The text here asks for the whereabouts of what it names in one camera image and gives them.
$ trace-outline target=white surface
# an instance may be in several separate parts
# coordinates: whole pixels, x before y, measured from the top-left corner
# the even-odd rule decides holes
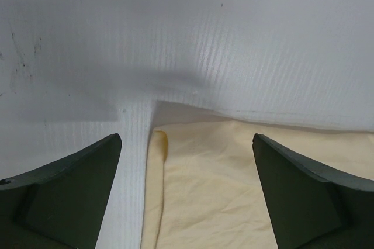
[[[156,101],[374,130],[373,1],[0,0],[0,177],[120,133],[97,248],[139,248]]]

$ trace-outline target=folded cloth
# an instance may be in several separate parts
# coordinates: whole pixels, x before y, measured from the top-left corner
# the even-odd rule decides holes
[[[255,133],[374,179],[374,134],[236,121],[154,129],[148,148],[141,249],[277,248],[252,151]]]

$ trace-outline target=yellow cloth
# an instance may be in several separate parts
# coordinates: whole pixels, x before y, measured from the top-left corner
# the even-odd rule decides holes
[[[252,152],[255,133],[374,179],[374,135],[369,133],[235,121],[159,127],[148,148],[141,249],[277,248]]]

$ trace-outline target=beige fabric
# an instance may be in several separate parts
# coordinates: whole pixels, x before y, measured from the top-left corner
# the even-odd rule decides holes
[[[374,179],[374,135],[323,133],[235,121],[175,124],[150,141],[141,249],[276,247],[252,138]]]

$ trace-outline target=cloth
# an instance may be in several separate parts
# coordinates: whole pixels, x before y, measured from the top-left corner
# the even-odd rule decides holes
[[[374,134],[241,123],[154,129],[141,249],[277,248],[252,151],[255,133],[350,174],[374,179]]]

